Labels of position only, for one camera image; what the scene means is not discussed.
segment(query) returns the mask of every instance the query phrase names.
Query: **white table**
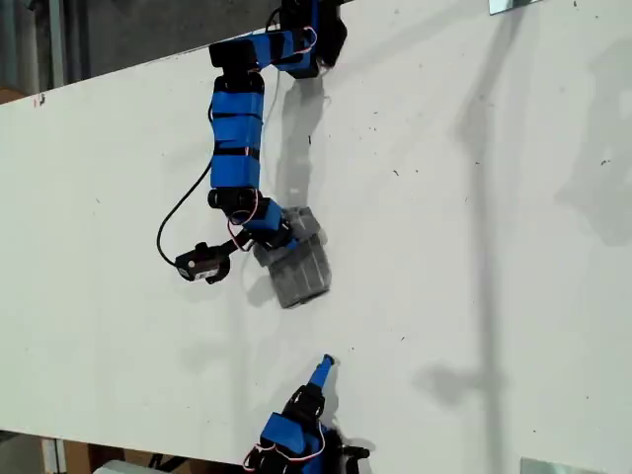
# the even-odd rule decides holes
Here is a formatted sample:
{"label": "white table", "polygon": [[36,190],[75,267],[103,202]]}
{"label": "white table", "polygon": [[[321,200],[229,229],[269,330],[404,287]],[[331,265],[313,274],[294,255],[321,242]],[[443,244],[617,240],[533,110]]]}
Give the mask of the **white table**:
{"label": "white table", "polygon": [[[343,15],[322,80],[264,73],[262,189],[329,237],[297,309],[252,256],[208,286],[156,252],[212,148],[205,49],[0,108],[0,428],[240,462],[327,352],[375,473],[629,473],[632,4]],[[225,240],[207,186],[170,256]]]}

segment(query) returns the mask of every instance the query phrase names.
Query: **robotic arm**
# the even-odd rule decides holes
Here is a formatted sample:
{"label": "robotic arm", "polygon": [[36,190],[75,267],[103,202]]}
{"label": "robotic arm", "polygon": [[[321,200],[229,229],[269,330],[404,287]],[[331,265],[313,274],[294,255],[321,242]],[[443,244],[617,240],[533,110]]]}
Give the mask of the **robotic arm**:
{"label": "robotic arm", "polygon": [[[237,250],[249,251],[256,245],[255,256],[262,266],[269,267],[281,306],[307,300],[329,288],[328,279],[322,278],[329,274],[322,250],[321,258],[310,258],[322,267],[315,269],[321,284],[307,284],[301,291],[292,280],[291,269],[299,268],[300,259],[309,257],[297,249],[302,243],[309,244],[303,247],[310,251],[320,245],[320,226],[311,210],[281,209],[259,191],[265,93],[259,72],[272,64],[295,79],[307,79],[318,76],[319,64],[334,66],[347,37],[338,2],[282,0],[278,9],[280,30],[209,47],[213,66],[222,68],[223,74],[215,80],[208,109],[215,140],[209,164],[208,204],[225,214],[231,240],[215,247],[199,243],[173,264],[161,251],[184,279],[205,279],[209,284],[221,281],[230,272],[230,255]],[[165,222],[159,231],[159,250]],[[241,225],[243,230],[234,235],[231,225]],[[300,271],[307,275],[305,267],[300,267]]]}
{"label": "robotic arm", "polygon": [[357,462],[368,449],[344,445],[338,432],[324,426],[322,389],[334,364],[330,355],[316,367],[309,382],[289,399],[282,413],[272,413],[259,444],[244,460],[244,470],[262,474],[337,474],[346,459],[347,474],[357,474]]}

